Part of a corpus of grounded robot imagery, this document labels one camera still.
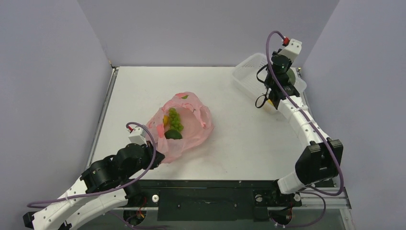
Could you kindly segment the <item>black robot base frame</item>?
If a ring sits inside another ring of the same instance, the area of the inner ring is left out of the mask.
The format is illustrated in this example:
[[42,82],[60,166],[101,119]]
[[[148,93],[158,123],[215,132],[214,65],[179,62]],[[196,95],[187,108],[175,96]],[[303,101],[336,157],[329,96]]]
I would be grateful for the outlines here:
[[282,194],[274,180],[140,180],[133,191],[126,207],[157,208],[159,221],[291,220],[293,208],[313,194]]

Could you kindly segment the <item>pink plastic bag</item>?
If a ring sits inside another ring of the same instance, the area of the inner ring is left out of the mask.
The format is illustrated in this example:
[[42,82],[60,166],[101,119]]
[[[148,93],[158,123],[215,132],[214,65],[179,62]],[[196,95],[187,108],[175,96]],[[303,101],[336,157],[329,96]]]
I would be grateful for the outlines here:
[[201,145],[214,129],[212,115],[196,94],[180,92],[167,101],[146,124],[165,155],[163,163],[171,163],[186,151]]

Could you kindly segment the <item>green fake grapes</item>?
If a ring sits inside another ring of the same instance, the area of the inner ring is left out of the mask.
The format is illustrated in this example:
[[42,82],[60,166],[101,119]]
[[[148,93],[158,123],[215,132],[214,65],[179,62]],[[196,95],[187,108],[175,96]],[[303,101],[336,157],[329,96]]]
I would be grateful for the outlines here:
[[169,116],[169,128],[182,132],[184,126],[181,123],[180,113],[178,113],[175,108],[170,108],[168,116]]

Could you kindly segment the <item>brown fake fruit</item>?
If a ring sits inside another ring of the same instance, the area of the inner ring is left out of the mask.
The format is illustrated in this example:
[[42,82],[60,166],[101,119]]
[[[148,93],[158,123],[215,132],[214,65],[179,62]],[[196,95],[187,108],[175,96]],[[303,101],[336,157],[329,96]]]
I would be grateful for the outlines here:
[[295,85],[296,83],[296,73],[292,68],[289,68],[286,72],[287,76],[288,76],[288,82],[291,85]]

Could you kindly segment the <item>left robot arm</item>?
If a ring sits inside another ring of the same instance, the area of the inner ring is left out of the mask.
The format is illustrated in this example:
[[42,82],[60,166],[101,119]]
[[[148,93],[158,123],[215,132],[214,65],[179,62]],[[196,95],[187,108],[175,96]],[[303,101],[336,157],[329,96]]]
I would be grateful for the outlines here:
[[102,160],[95,161],[58,199],[33,202],[37,211],[23,216],[25,227],[33,230],[76,230],[90,220],[117,207],[137,206],[146,201],[136,172],[158,167],[165,155],[152,143],[128,144]]

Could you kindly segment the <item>dark green fake lime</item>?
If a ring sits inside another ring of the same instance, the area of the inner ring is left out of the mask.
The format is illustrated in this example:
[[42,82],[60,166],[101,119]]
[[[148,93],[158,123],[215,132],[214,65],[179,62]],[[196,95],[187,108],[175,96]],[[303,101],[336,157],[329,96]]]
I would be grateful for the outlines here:
[[179,131],[175,130],[175,129],[169,129],[169,130],[167,130],[167,131],[164,133],[164,135],[165,135],[165,138],[166,138],[166,139],[175,139],[175,140],[177,140],[177,139],[183,139],[182,134],[181,134]]

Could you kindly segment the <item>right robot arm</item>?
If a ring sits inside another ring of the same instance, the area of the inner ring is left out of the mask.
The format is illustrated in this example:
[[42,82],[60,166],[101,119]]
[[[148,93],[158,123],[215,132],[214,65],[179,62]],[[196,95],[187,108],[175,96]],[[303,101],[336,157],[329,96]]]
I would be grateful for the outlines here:
[[289,80],[290,66],[288,57],[273,55],[266,65],[264,81],[266,98],[286,118],[304,149],[294,171],[278,179],[278,187],[270,191],[271,201],[277,205],[287,201],[289,194],[333,177],[340,180],[335,196],[342,193],[344,186],[340,168],[343,144],[338,139],[332,140],[311,117],[300,93]]

